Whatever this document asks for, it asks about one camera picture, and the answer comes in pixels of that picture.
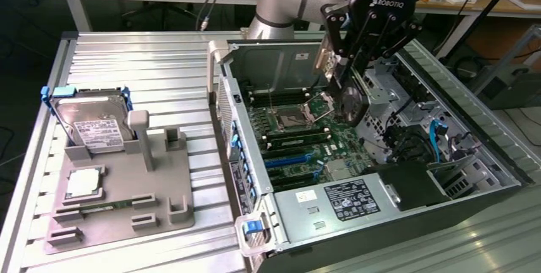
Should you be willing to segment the grey parts rack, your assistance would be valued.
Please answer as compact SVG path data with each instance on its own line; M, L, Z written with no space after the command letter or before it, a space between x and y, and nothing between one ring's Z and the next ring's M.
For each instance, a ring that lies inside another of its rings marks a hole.
M66 156L54 194L45 252L51 255L115 241L193 227L195 209L185 133L169 127L149 134L149 112L129 113L138 135L125 150L93 155L86 147L65 149ZM95 194L67 198L73 171L99 168ZM81 206L131 200L133 206L83 214Z

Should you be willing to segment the hard disk in blue caddy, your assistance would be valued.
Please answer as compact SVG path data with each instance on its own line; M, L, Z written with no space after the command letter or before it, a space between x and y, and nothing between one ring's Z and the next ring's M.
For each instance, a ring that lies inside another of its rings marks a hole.
M137 138L129 127L133 110L130 89L78 89L45 86L41 100L62 125L71 146L85 146L93 154L123 151Z

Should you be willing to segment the black office chair base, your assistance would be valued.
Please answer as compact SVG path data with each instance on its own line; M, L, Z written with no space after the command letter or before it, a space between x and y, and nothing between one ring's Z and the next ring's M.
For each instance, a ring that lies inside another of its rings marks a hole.
M133 19L142 15L154 16L155 12L161 13L158 23L162 31L169 29L167 20L170 18L170 15L173 14L181 15L183 18L187 18L194 21L199 19L194 13L193 3L189 3L187 9L183 9L178 6L177 3L173 2L145 1L139 9L129 11L121 15L121 23L123 27L127 29L133 29L134 28Z

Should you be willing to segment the grey power supply unit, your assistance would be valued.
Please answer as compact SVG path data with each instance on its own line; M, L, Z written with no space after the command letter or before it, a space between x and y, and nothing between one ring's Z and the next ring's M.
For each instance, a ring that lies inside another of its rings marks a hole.
M281 192L276 201L292 244L316 243L400 214L378 174Z

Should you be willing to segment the silver chipset heatsink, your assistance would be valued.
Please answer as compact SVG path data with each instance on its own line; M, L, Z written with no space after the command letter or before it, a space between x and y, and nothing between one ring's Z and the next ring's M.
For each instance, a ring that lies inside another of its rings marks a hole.
M350 168L344 159L332 160L325 164L325 171L332 181L353 177Z

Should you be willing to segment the open black PC case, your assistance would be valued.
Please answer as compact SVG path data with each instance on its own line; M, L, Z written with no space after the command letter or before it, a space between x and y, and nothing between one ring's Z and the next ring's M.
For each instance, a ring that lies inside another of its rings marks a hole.
M293 273L333 270L345 260L381 253L399 264L372 265L386 272L435 272L444 265L421 265L425 255L443 249L472 250L488 240L489 219L511 213L511 205L527 189L541 183L541 153L517 137L467 86L431 55L412 42L373 66L397 63L396 77L413 99L395 111L382 133L362 134L365 149L377 162L419 161L445 163L467 155L485 155L516 178L517 186L477 194L432 206L401 211L391 186L386 193L400 210L396 218L316 243L292 244L284 228L272 180L248 113L248 94L326 91L326 78L314 71L320 50L316 40L213 41L209 45L209 73L216 74L213 112L222 134L222 157L229 168L240 250L256 273ZM427 121L404 126L399 113L415 100L431 108Z

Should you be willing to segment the black slanted tripod pole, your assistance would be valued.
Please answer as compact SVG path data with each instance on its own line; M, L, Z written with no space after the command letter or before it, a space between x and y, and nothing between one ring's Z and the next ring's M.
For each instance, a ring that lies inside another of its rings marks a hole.
M479 25L481 24L483 20L489 16L489 14L491 14L493 8L496 7L496 5L499 4L499 2L500 2L500 0L491 0L488 2L487 6L484 7L483 11L479 13L479 15L477 16L473 16L473 15L471 16L471 18L472 18L471 24L467 27L467 30L460 34L459 40L453 43L453 46L452 46L451 49L444 49L444 47L447 45L449 45L451 37L457 33L457 31L460 29L460 26L467 21L467 19L464 19L460 24L453 26L453 30L451 31L451 35L445 38L445 41L443 42L441 48L440 48L439 53L437 53L437 58L439 58L440 62L447 63L451 60L451 58L453 57L457 50L460 49L460 47L467 42L467 39L471 37L471 35L476 31L476 29L477 29Z

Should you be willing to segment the silver CPU chip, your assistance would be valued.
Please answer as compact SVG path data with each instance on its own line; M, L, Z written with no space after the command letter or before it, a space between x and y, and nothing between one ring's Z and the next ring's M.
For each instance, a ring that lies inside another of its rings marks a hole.
M101 181L101 169L86 168L71 172L66 195L67 198L77 198L95 194Z

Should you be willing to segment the blue expansion slot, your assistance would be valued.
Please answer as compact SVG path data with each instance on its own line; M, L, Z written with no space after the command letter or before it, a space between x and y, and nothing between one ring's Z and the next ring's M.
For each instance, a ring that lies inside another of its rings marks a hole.
M308 163L312 159L312 156L309 154L304 155L304 156L296 156L292 158L284 158L280 160L273 160L273 161L268 161L265 162L265 167L266 168L276 168L276 167L284 167L288 165L294 165L294 164L300 164L300 163Z

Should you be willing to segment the silver disk bay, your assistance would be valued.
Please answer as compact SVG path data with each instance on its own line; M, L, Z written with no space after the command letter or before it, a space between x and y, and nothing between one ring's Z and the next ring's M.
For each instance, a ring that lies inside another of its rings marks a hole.
M467 155L451 162L431 163L428 171L453 200L493 193L520 184L499 163L485 155Z

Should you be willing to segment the silver perforated drive cage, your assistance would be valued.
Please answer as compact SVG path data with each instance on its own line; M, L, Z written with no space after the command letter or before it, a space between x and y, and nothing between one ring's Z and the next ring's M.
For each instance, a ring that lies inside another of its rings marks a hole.
M397 63L378 64L365 71L362 76L364 86L368 88L370 102L369 110L357 126L362 134L369 132L382 133L385 122L395 111L399 111L409 99L413 99L413 91L408 91L397 80ZM397 118L404 126L421 124L427 121L431 108L424 110L425 103L412 102L399 113Z

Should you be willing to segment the green Nvidia graphics card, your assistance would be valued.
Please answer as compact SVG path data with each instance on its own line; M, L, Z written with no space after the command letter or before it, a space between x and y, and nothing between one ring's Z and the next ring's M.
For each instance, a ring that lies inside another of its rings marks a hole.
M314 64L314 71L326 78L326 91L333 96L337 112L344 122L356 127L370 107L366 89L362 86L362 76L354 67L345 70L352 58L336 54L330 37L324 36Z

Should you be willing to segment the black expansion slot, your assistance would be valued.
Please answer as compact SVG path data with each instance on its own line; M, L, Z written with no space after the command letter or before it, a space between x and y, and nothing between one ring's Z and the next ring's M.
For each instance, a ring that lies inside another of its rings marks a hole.
M312 186L320 183L320 178L313 174L285 177L272 181L274 191L288 191L301 187Z
M306 154L312 154L312 151L308 151L302 148L290 148L290 149L280 149L274 151L268 151L262 153L262 158L265 160L276 159L276 158L285 158L292 156L304 156Z
M314 179L314 171L310 167L305 166L270 168L268 173L272 181L289 178L293 178L294 180L300 179L302 181Z

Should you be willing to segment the CPU socket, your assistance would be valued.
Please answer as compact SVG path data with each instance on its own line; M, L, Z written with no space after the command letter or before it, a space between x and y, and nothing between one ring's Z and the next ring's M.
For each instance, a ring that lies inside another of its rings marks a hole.
M281 132L313 128L313 123L305 116L304 107L301 105L281 106L276 110L276 120L278 131Z

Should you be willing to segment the green Dell motherboard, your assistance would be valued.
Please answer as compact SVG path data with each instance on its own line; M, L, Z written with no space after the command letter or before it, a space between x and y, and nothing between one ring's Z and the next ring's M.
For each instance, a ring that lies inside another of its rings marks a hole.
M318 88L304 88L298 91L289 92L273 92L273 106L277 110L281 106L288 105L302 105L310 98L313 98L318 93L326 92L324 89ZM329 115L326 115L320 121L313 123L312 129L321 129L328 127L332 131L332 138L329 141L321 144L314 144L310 146L301 146L296 148L306 149L313 153L309 154L312 159L308 163L300 163L290 166L305 166L310 167L314 171L314 176L320 178L320 183L324 184L332 182L326 175L325 164L337 159L344 159L348 167L350 168L353 177L358 176L362 170L373 165L376 165L374 159L370 157L370 152L365 149L364 140L358 137L356 130L350 127L342 120L337 112L337 104L334 101L336 110ZM261 153L268 152L266 146L262 141L262 136L266 134L284 133L281 131L273 131L273 124L269 123L269 95L265 93L250 92L248 94L248 113L250 118L250 123L254 130L254 135L257 138ZM270 160L264 159L264 164L268 161L280 160L284 158L276 158Z

